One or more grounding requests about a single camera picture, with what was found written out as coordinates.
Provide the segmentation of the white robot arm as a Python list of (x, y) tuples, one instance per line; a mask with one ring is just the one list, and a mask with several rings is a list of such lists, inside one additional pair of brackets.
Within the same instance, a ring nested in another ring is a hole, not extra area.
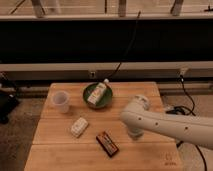
[(164, 114), (149, 110), (150, 101), (135, 95), (120, 114), (128, 134), (142, 135), (144, 130), (213, 150), (213, 118)]

